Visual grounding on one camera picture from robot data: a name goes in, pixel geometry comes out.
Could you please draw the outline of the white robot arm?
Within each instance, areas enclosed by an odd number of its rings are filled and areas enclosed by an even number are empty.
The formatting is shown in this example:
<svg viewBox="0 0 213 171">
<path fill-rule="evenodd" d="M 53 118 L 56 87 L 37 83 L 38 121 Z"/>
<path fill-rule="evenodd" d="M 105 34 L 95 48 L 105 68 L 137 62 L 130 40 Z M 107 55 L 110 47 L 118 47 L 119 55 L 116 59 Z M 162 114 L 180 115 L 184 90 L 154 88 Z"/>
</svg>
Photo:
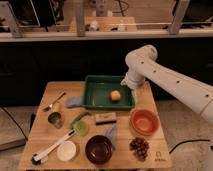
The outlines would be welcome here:
<svg viewBox="0 0 213 171">
<path fill-rule="evenodd" d="M 213 124 L 213 86 L 158 64 L 157 57 L 152 45 L 129 52 L 125 58 L 128 71 L 121 84 L 135 90 L 148 78 Z"/>
</svg>

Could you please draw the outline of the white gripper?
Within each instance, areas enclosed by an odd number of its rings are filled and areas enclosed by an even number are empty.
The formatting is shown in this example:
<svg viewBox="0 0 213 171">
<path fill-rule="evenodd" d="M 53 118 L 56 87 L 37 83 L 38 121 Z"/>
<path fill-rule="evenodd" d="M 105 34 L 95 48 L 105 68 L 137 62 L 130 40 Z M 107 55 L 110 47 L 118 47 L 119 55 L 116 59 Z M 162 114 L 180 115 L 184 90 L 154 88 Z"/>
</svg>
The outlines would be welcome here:
<svg viewBox="0 0 213 171">
<path fill-rule="evenodd" d="M 122 79 L 120 84 L 122 86 L 127 86 L 131 89 L 131 94 L 134 99 L 135 106 L 137 105 L 137 93 L 135 89 L 141 87 L 144 83 L 143 77 L 133 77 L 132 75 L 126 74 Z"/>
</svg>

